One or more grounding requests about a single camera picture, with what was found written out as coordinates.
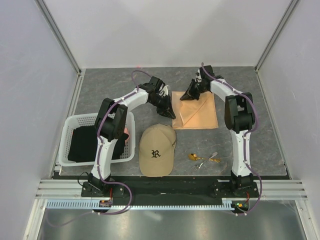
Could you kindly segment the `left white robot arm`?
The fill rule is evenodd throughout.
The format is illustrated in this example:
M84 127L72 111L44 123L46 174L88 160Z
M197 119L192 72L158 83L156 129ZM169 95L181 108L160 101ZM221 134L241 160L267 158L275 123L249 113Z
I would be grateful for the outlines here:
M88 184L99 197L106 196L110 191L112 155L117 141L124 134L127 113L146 103L155 106L160 116L172 120L176 118L168 87L155 76L120 98L105 98L102 101L94 125L97 135L95 162L88 175Z

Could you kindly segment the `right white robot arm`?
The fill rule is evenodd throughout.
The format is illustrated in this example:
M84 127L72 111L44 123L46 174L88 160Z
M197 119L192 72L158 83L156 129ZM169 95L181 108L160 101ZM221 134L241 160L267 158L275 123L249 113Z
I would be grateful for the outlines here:
M235 89L223 77L215 75L211 65L202 65L180 100L199 100L201 94L208 92L224 101L224 123L230 131L233 149L233 164L227 187L233 196L240 197L254 186L253 170L250 167L250 135L258 124L252 94Z

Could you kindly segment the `peach satin napkin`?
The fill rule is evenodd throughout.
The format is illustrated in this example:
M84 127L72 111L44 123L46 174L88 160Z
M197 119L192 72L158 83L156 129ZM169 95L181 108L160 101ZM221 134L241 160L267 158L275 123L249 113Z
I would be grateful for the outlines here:
M175 130L210 130L219 127L215 98L211 92L202 93L198 100L180 100L182 91L172 92L172 120Z

